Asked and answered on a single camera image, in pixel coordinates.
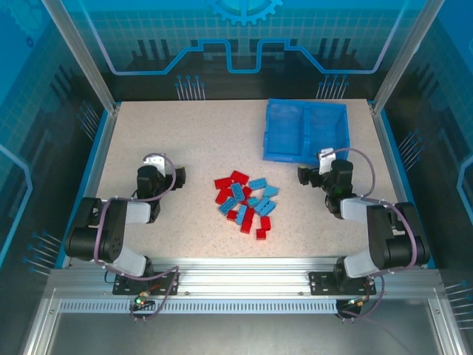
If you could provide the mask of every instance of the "blue wall panel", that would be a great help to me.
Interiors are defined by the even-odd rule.
[[[103,107],[39,0],[0,1],[0,33],[0,352],[19,354]]]
[[[197,85],[179,82],[186,75],[199,76],[207,99],[314,98],[321,82],[339,83],[330,98],[341,96],[346,83],[345,97],[372,98],[423,3],[69,0],[66,6],[116,99],[178,100],[203,98],[186,92],[186,85]]]
[[[471,1],[445,1],[386,106],[447,285],[473,282],[472,15]]]

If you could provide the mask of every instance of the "red block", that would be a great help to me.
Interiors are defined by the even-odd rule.
[[[224,187],[223,189],[220,190],[219,194],[217,195],[217,198],[215,199],[215,202],[221,205],[227,200],[227,197],[231,196],[231,190],[228,187]]]
[[[248,198],[250,198],[250,195],[251,195],[251,192],[252,192],[252,191],[253,191],[253,190],[250,189],[248,186],[244,186],[244,187],[243,187],[243,194],[244,194],[244,196],[245,196],[245,200],[247,200]]]
[[[271,230],[271,221],[268,216],[261,217],[261,229],[265,231]]]
[[[242,228],[239,230],[242,233],[250,234],[252,220],[243,220]]]
[[[256,240],[266,240],[266,231],[264,229],[256,230]]]
[[[234,172],[231,173],[230,178],[234,182],[241,183],[242,185],[246,185],[248,180],[250,180],[250,177],[248,175],[242,174],[241,172],[238,172],[237,170],[234,170]]]
[[[234,211],[233,209],[231,209],[231,210],[228,211],[228,213],[227,213],[227,220],[235,221],[236,218],[237,218],[237,215],[238,215],[238,212],[237,212],[237,211]]]
[[[223,189],[224,187],[230,187],[232,180],[229,177],[224,177],[223,179],[214,180],[215,189]]]
[[[254,209],[246,209],[245,216],[243,216],[243,220],[253,220],[254,216]]]

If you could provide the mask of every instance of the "blue bin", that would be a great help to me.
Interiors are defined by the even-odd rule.
[[[264,160],[318,166],[325,148],[348,148],[347,107],[342,104],[270,98],[266,110]],[[348,152],[336,154],[347,159]]]

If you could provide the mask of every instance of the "speckled white table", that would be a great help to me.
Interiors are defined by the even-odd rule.
[[[351,146],[372,159],[377,185],[373,197],[395,201],[395,193],[365,100],[347,105]],[[326,257],[367,246],[366,227],[337,220],[324,206],[324,192],[299,185],[297,165],[263,161],[266,100],[125,102],[121,105],[98,197],[130,196],[137,169],[150,152],[165,152],[186,167],[182,189],[161,200],[153,224],[129,225],[126,244],[150,257]],[[349,154],[354,192],[371,184],[367,163]],[[239,232],[217,210],[214,179],[234,170],[279,187],[266,241]]]

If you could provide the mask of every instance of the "black mounting bracket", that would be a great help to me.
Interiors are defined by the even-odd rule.
[[[312,296],[364,296],[367,294],[366,282],[367,279],[363,277],[352,279],[352,282],[344,290],[341,290],[333,272],[313,271],[309,273],[310,294]],[[369,287],[370,295],[376,294],[375,283]]]
[[[155,271],[154,275],[161,274],[162,272],[163,271]],[[170,272],[166,276],[152,281],[137,281],[124,276],[115,275],[115,283],[113,285],[112,293],[119,296],[137,296],[140,292],[149,290],[152,286],[158,284],[159,287],[154,288],[150,294],[152,296],[164,296],[168,291],[169,285],[171,285],[174,274],[174,272]],[[169,296],[176,296],[178,288],[179,273],[177,274],[175,284],[172,286]]]

